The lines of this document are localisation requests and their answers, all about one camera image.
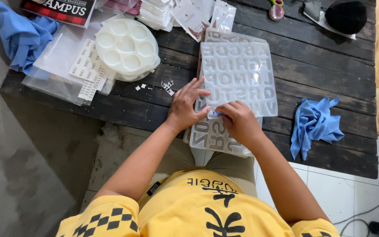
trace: round silicone mold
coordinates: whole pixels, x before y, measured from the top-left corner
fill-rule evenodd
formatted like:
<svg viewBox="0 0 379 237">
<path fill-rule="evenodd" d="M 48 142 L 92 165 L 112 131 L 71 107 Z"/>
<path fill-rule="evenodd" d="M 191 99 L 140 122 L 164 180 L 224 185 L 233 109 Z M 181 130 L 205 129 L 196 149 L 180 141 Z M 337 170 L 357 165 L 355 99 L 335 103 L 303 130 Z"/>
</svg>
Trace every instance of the round silicone mold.
<svg viewBox="0 0 379 237">
<path fill-rule="evenodd" d="M 152 70 L 158 57 L 150 30 L 130 19 L 107 22 L 96 34 L 96 50 L 106 65 L 129 76 Z"/>
</svg>

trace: blue rag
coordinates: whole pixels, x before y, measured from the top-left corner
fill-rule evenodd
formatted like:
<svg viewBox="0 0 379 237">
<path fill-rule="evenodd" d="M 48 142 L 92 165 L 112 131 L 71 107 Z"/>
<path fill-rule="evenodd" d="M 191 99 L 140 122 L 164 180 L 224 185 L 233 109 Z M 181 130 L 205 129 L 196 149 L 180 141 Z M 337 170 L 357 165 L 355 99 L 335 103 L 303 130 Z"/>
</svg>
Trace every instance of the blue rag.
<svg viewBox="0 0 379 237">
<path fill-rule="evenodd" d="M 37 16 L 31 21 L 0 2 L 0 36 L 15 71 L 29 72 L 58 27 L 59 22 L 51 18 Z"/>
<path fill-rule="evenodd" d="M 331 143 L 345 136 L 339 129 L 340 116 L 330 116 L 330 108 L 337 105 L 339 100 L 340 98 L 336 98 L 330 101 L 328 97 L 320 102 L 301 99 L 291 139 L 293 159 L 301 150 L 302 159 L 305 160 L 312 140 L 322 139 Z"/>
</svg>

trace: red book cover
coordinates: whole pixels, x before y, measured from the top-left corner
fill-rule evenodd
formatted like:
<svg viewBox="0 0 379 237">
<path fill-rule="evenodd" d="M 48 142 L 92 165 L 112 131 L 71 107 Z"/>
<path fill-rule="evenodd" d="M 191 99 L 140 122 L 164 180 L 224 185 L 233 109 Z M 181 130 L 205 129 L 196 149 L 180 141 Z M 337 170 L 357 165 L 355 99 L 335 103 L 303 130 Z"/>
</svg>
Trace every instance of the red book cover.
<svg viewBox="0 0 379 237">
<path fill-rule="evenodd" d="M 95 0 L 24 0 L 21 8 L 60 22 L 87 28 Z"/>
</svg>

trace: white paper piece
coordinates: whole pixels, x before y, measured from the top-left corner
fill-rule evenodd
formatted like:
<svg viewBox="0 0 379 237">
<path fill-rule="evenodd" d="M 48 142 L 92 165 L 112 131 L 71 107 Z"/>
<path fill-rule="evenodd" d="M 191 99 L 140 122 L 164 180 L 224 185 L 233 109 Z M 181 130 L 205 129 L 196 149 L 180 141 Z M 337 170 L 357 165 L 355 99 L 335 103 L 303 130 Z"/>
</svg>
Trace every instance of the white paper piece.
<svg viewBox="0 0 379 237">
<path fill-rule="evenodd" d="M 97 82 L 91 82 L 91 81 L 84 81 L 83 86 L 81 87 L 81 91 L 78 94 L 79 98 L 83 98 L 84 100 L 93 100 L 94 94 L 97 91 L 97 88 L 99 87 L 100 81 Z"/>
<path fill-rule="evenodd" d="M 331 32 L 334 32 L 334 33 L 336 33 L 336 34 L 339 34 L 339 35 L 342 35 L 342 36 L 348 37 L 348 38 L 350 38 L 350 39 L 352 39 L 352 40 L 356 40 L 356 34 L 348 35 L 348 34 L 342 33 L 342 32 L 340 32 L 340 31 L 334 29 L 333 27 L 331 27 L 331 26 L 329 25 L 329 23 L 327 22 L 327 19 L 324 17 L 325 12 L 320 11 L 320 21 L 319 21 L 319 22 L 316 21 L 316 20 L 314 20 L 314 19 L 313 19 L 310 15 L 308 15 L 305 11 L 304 11 L 304 14 L 305 14 L 306 16 L 308 16 L 311 20 L 313 20 L 315 23 L 317 23 L 317 24 L 319 24 L 320 26 L 324 27 L 325 29 L 327 29 L 327 30 L 329 30 L 329 31 L 331 31 Z"/>
<path fill-rule="evenodd" d="M 105 73 L 102 60 L 96 52 L 94 40 L 87 39 L 70 69 L 70 74 L 95 82 Z"/>
<path fill-rule="evenodd" d="M 174 95 L 175 92 L 171 89 L 171 86 L 173 86 L 173 81 L 170 81 L 168 83 L 164 83 L 162 81 L 162 87 L 166 90 L 167 93 L 169 93 L 170 95 Z"/>
<path fill-rule="evenodd" d="M 98 91 L 102 91 L 103 86 L 105 85 L 105 82 L 106 82 L 106 78 L 100 79 L 99 86 L 97 87 Z"/>
</svg>

